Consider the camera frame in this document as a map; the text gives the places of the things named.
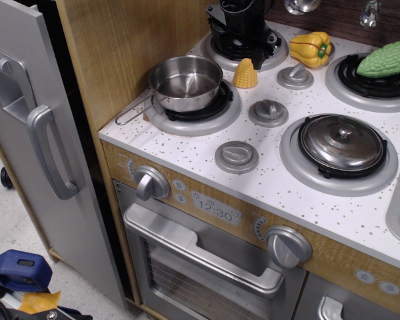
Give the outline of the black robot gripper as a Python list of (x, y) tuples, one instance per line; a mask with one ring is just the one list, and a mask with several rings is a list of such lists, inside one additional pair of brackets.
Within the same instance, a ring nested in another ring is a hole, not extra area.
[(254, 70), (260, 70), (281, 44), (265, 22), (274, 6), (274, 1), (220, 1), (208, 5), (205, 11), (215, 50), (225, 57), (252, 57)]

